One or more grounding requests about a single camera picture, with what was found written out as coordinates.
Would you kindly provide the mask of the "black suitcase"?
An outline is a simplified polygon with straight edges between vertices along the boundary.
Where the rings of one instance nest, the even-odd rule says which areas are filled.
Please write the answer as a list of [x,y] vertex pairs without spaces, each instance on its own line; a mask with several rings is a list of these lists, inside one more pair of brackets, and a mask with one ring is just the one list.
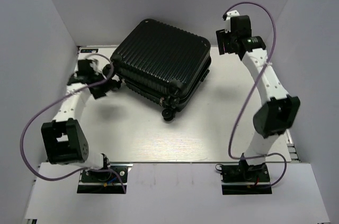
[[[182,111],[211,65],[210,42],[154,20],[142,20],[112,53],[115,74],[134,92],[176,112]],[[168,108],[166,98],[180,98]]]

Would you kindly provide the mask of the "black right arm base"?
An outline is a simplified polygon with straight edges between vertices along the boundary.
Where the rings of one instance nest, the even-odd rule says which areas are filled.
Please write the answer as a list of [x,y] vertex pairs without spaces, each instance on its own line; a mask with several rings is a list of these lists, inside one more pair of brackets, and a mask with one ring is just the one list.
[[234,165],[216,164],[221,175],[223,195],[265,195],[272,194],[269,171],[265,163],[247,165],[240,161]]

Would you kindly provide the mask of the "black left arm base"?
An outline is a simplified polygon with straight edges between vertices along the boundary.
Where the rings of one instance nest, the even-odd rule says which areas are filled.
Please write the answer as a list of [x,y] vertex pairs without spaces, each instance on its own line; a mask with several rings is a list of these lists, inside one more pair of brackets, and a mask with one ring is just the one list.
[[133,164],[114,164],[113,172],[83,171],[79,177],[78,194],[125,194],[128,173]]

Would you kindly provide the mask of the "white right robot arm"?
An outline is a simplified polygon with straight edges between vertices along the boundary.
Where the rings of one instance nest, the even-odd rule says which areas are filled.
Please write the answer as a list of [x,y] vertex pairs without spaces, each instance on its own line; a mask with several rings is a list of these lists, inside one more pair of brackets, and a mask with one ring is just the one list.
[[280,83],[263,39],[252,36],[249,16],[234,10],[224,14],[223,20],[225,28],[216,32],[219,53],[234,53],[239,57],[251,74],[261,99],[262,106],[253,116],[253,138],[240,157],[246,162],[239,168],[240,177],[251,181],[257,177],[257,166],[265,163],[274,142],[292,127],[300,99],[291,96]]

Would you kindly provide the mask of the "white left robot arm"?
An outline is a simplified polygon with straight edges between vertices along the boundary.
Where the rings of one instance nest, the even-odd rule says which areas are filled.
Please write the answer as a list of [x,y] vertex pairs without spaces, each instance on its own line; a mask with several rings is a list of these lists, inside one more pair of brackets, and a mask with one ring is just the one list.
[[112,175],[108,158],[90,150],[79,124],[88,99],[105,97],[116,86],[112,79],[115,75],[113,64],[110,62],[102,70],[98,65],[98,60],[89,58],[77,62],[77,70],[68,79],[58,113],[52,121],[43,123],[41,133],[49,163],[93,169],[95,177],[107,181]]

